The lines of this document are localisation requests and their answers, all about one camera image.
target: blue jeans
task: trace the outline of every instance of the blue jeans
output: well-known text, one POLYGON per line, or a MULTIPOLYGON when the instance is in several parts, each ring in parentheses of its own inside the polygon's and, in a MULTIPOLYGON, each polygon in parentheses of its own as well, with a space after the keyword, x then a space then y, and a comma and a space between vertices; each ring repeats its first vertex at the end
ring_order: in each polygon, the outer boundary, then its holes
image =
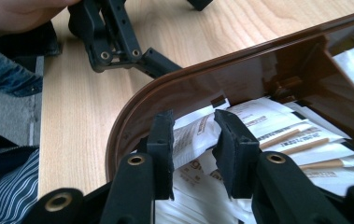
POLYGON ((42 76, 0 53, 0 92, 22 97, 42 92, 42 76))

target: blue striped fabric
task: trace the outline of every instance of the blue striped fabric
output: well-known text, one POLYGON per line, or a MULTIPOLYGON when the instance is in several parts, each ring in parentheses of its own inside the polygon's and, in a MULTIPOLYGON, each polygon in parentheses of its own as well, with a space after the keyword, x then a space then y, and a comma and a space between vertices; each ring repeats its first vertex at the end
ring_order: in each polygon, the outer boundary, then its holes
POLYGON ((39 149, 0 178, 0 223, 20 223, 37 200, 39 149))

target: person's hand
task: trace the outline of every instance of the person's hand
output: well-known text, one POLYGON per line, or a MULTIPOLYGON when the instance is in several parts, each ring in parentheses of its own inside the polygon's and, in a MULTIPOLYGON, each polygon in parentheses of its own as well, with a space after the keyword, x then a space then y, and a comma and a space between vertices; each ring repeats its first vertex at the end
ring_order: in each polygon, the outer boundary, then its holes
POLYGON ((0 0, 0 36, 30 31, 80 0, 0 0))

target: brown glossy plastic frame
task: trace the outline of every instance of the brown glossy plastic frame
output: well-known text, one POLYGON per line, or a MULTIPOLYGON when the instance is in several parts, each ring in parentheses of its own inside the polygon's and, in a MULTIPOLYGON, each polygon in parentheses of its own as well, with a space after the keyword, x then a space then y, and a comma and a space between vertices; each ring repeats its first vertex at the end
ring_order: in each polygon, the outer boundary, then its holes
POLYGON ((153 80, 122 109, 106 149, 106 178, 149 133, 153 117, 175 119, 220 98, 231 105, 265 95, 300 100, 353 139, 354 85, 327 50, 327 35, 354 25, 354 14, 302 32, 199 63, 153 80))

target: wooden table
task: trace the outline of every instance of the wooden table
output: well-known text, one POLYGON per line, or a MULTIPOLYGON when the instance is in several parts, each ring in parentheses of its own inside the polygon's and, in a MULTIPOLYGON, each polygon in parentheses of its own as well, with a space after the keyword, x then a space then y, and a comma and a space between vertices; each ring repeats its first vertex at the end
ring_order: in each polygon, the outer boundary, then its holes
MULTIPOLYGON (((354 13, 350 0, 214 0, 204 11, 186 0, 129 0, 141 49, 182 67, 201 63, 354 13)), ((106 183, 106 143, 123 106, 150 77, 135 69, 92 71, 65 10, 53 23, 63 54, 46 60, 39 198, 58 188, 87 194, 106 183)))

